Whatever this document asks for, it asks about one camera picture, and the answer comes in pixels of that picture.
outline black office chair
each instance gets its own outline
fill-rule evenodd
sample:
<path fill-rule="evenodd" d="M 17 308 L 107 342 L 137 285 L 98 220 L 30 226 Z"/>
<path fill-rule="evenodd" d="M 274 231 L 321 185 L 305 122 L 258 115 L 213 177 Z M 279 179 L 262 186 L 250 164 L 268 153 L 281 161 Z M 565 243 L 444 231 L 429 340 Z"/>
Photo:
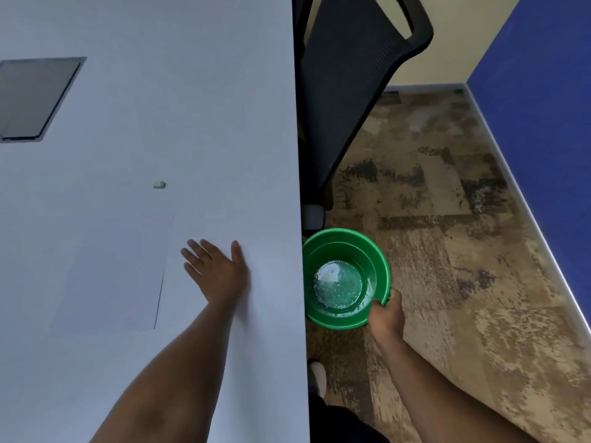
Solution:
<path fill-rule="evenodd" d="M 312 9 L 312 1 L 314 0 L 291 0 L 291 12 L 294 22 L 294 56 L 296 69 L 304 54 L 304 34 L 306 33 L 306 26 L 308 25 L 308 18 L 310 17 L 310 9 Z"/>
<path fill-rule="evenodd" d="M 397 0 L 405 39 L 375 0 L 322 0 L 296 74 L 302 230 L 324 227 L 332 178 L 392 75 L 424 51 L 433 28 L 419 0 Z"/>

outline beige wall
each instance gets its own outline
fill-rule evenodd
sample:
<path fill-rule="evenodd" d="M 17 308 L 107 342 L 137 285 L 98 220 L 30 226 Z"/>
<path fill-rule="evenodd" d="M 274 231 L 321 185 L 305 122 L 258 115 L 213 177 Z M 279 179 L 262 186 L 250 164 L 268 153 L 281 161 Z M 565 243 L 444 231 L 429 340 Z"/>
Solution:
<path fill-rule="evenodd" d="M 321 0 L 314 0 L 306 38 Z M 396 0 L 376 0 L 403 36 L 410 29 Z M 435 36 L 401 66 L 390 85 L 466 82 L 519 0 L 421 0 Z"/>

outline shoe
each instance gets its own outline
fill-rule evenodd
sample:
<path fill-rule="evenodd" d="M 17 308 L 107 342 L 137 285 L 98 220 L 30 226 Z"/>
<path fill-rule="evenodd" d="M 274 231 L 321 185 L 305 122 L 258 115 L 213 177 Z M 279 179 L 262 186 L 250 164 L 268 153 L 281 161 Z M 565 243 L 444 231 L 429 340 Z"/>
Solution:
<path fill-rule="evenodd" d="M 315 393 L 322 399 L 324 399 L 324 395 L 326 394 L 326 370 L 324 369 L 324 365 L 316 359 L 310 359 L 308 361 L 308 391 Z"/>

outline patterned carpet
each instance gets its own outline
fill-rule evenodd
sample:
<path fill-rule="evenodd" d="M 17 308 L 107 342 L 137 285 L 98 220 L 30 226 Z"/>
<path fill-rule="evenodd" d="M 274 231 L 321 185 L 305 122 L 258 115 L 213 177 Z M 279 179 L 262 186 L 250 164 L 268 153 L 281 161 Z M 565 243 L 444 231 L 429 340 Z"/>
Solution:
<path fill-rule="evenodd" d="M 462 90 L 382 96 L 333 190 L 327 226 L 385 253 L 407 342 L 539 440 L 591 443 L 580 338 Z M 307 346 L 326 366 L 329 404 L 393 442 L 420 441 L 366 329 L 308 322 Z"/>

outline gray rectangular panel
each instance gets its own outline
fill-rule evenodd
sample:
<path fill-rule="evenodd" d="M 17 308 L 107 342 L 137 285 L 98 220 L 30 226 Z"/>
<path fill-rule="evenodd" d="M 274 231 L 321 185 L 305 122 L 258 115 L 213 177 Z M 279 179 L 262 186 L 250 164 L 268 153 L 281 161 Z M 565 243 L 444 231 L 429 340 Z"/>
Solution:
<path fill-rule="evenodd" d="M 0 138 L 39 141 L 85 58 L 0 62 Z"/>

